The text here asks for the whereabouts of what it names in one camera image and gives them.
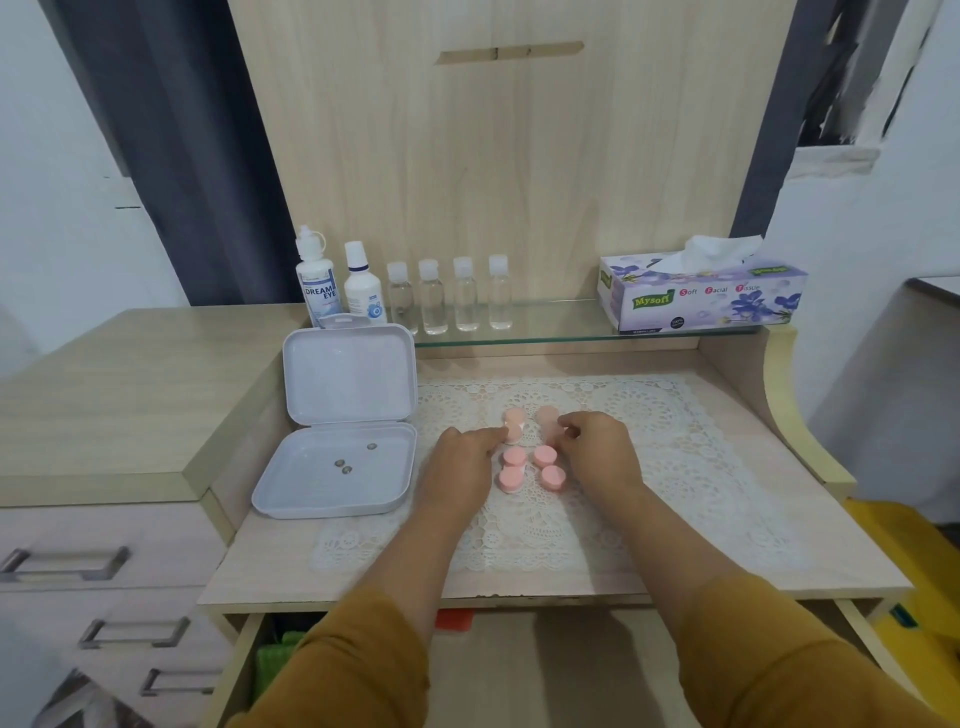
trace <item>open drawer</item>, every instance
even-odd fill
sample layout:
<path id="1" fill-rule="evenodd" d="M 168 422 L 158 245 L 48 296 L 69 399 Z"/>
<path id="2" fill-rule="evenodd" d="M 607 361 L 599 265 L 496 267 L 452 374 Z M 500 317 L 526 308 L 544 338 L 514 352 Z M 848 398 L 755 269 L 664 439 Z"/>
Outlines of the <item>open drawer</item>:
<path id="1" fill-rule="evenodd" d="M 916 694 L 852 602 L 804 606 Z M 247 618 L 201 728 L 219 728 L 249 709 L 254 654 L 276 631 L 274 615 Z M 470 632 L 434 638 L 430 663 L 430 726 L 549 725 L 552 715 L 577 716 L 571 724 L 584 725 L 624 715 L 637 725 L 646 716 L 670 728 L 698 725 L 680 687 L 673 641 L 650 608 L 478 611 Z"/>

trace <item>white lens case box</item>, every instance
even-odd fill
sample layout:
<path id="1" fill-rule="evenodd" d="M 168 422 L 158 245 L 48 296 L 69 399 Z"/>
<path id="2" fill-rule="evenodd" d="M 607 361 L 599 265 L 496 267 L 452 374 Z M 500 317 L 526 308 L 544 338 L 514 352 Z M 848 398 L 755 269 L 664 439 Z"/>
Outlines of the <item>white lens case box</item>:
<path id="1" fill-rule="evenodd" d="M 386 513 L 410 490 L 413 335 L 349 314 L 323 325 L 283 342 L 287 412 L 305 427 L 284 438 L 253 490 L 253 507 L 275 519 Z"/>

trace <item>bottle cap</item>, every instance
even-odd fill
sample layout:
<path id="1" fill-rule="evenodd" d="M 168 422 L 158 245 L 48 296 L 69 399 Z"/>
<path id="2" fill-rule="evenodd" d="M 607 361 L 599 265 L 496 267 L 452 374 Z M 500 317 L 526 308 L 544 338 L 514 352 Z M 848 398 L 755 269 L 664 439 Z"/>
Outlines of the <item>bottle cap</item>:
<path id="1" fill-rule="evenodd" d="M 420 261 L 420 280 L 436 280 L 440 277 L 440 263 L 432 257 Z"/>
<path id="2" fill-rule="evenodd" d="M 473 278 L 473 258 L 455 257 L 453 258 L 453 275 L 458 279 Z"/>
<path id="3" fill-rule="evenodd" d="M 398 260 L 395 263 L 387 263 L 387 278 L 390 279 L 390 283 L 407 282 L 407 264 L 402 260 Z"/>
<path id="4" fill-rule="evenodd" d="M 300 226 L 300 234 L 297 235 L 297 252 L 300 254 L 300 260 L 322 260 L 325 247 L 326 238 L 312 231 L 307 225 Z"/>
<path id="5" fill-rule="evenodd" d="M 352 273 L 370 270 L 370 265 L 367 263 L 367 254 L 364 253 L 362 242 L 359 240 L 351 240 L 348 243 L 344 243 L 344 248 L 347 250 L 347 267 Z"/>
<path id="6" fill-rule="evenodd" d="M 506 276 L 509 270 L 510 268 L 507 264 L 507 257 L 505 255 L 490 256 L 491 276 Z"/>

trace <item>bottle label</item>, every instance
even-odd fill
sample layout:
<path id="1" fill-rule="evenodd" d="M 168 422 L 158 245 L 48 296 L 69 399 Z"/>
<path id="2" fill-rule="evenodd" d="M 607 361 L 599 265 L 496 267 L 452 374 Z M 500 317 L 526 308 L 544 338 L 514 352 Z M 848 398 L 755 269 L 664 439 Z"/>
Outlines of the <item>bottle label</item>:
<path id="1" fill-rule="evenodd" d="M 386 310 L 383 307 L 383 302 L 380 301 L 380 297 L 376 294 L 372 296 L 348 296 L 347 301 L 350 305 L 350 313 L 366 316 L 375 324 L 387 323 Z"/>
<path id="2" fill-rule="evenodd" d="M 300 288 L 303 289 L 303 299 L 310 311 L 310 323 L 314 327 L 320 325 L 322 316 L 332 316 L 343 313 L 340 306 L 340 294 L 337 292 L 337 281 L 333 279 L 333 269 L 326 272 L 324 277 L 316 274 L 298 276 Z"/>

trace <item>hand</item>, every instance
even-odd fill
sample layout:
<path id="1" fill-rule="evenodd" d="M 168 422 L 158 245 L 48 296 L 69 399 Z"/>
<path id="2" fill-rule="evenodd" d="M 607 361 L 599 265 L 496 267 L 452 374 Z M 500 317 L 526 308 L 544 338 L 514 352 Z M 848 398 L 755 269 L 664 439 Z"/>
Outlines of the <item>hand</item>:
<path id="1" fill-rule="evenodd" d="M 415 507 L 439 511 L 466 529 L 490 494 L 490 457 L 506 439 L 506 427 L 471 432 L 448 427 L 423 469 Z"/>
<path id="2" fill-rule="evenodd" d="M 566 455 L 593 504 L 612 522 L 646 486 L 627 426 L 604 412 L 571 412 L 553 447 Z"/>

